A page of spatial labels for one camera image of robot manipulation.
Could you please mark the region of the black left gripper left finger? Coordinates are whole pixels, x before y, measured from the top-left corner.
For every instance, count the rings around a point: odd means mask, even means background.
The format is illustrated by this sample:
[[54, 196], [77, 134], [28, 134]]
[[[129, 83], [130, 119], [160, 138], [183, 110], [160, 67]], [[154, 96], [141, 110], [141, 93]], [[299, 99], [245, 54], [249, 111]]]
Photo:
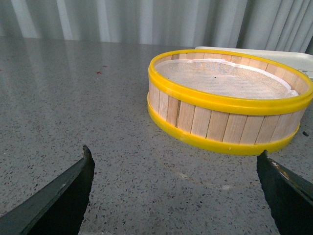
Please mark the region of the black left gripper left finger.
[[2, 235], [77, 235], [89, 203], [95, 163], [89, 148], [77, 163], [0, 218]]

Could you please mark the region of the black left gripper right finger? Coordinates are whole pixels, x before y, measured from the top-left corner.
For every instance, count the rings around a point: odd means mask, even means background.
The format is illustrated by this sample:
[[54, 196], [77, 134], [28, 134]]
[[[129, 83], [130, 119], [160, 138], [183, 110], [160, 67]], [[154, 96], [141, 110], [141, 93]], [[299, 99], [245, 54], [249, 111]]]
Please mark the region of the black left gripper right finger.
[[257, 173], [278, 231], [282, 235], [313, 233], [313, 185], [268, 157], [257, 156]]

